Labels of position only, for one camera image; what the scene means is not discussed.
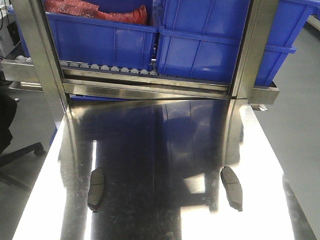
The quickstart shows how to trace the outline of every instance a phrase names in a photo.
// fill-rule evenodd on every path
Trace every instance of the blue storage crate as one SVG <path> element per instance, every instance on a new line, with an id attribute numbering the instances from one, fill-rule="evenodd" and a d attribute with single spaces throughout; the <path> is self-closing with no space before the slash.
<path id="1" fill-rule="evenodd" d="M 163 25 L 170 30 L 241 39 L 249 0 L 170 0 Z M 319 0 L 280 0 L 268 44 L 290 47 Z"/>
<path id="2" fill-rule="evenodd" d="M 278 70 L 286 60 L 288 54 L 294 54 L 296 48 L 267 45 L 255 79 L 257 86 L 270 86 Z"/>
<path id="3" fill-rule="evenodd" d="M 167 0 L 163 25 L 181 32 L 241 39 L 250 0 Z"/>
<path id="4" fill-rule="evenodd" d="M 137 69 L 151 69 L 158 32 L 158 13 L 152 26 L 47 12 L 60 60 Z M 30 56 L 20 28 L 23 50 Z"/>
<path id="5" fill-rule="evenodd" d="M 159 28 L 156 67 L 159 74 L 230 83 L 240 45 L 232 38 Z M 269 86 L 292 47 L 267 45 L 256 85 Z"/>
<path id="6" fill-rule="evenodd" d="M 267 44 L 291 47 L 320 0 L 280 0 Z"/>

